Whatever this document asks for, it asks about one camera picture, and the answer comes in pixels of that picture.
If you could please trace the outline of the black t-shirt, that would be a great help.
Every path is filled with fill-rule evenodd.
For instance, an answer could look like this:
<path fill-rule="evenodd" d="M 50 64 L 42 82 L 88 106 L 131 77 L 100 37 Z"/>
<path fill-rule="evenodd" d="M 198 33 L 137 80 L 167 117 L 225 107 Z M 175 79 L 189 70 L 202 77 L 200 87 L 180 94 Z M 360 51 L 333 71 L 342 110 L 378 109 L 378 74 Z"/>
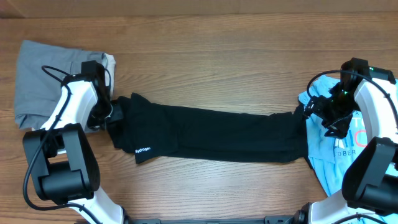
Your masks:
<path fill-rule="evenodd" d="M 117 100 L 124 119 L 107 131 L 138 164 L 160 156 L 285 163 L 308 155 L 303 105 L 257 115 L 159 105 L 137 93 Z"/>

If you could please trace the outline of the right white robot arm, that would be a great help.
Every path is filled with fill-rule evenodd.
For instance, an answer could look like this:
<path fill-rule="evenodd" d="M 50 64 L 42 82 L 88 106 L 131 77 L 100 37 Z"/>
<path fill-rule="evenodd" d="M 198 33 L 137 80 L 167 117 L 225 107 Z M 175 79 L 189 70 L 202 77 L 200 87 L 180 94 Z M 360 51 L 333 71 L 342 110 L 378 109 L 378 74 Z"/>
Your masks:
<path fill-rule="evenodd" d="M 313 77 L 299 95 L 308 162 L 327 194 L 291 223 L 397 222 L 397 81 L 352 58 Z"/>

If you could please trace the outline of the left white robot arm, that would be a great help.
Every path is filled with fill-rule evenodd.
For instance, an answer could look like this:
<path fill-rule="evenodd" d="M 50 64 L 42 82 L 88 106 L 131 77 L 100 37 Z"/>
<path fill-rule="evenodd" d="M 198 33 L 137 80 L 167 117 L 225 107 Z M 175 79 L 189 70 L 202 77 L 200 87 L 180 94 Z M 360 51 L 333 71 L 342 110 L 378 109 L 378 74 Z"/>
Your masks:
<path fill-rule="evenodd" d="M 59 78 L 62 95 L 50 118 L 23 137 L 26 204 L 39 211 L 71 208 L 87 223 L 129 223 L 125 209 L 100 186 L 100 169 L 85 129 L 105 130 L 121 110 L 111 102 L 111 74 L 94 60 Z"/>

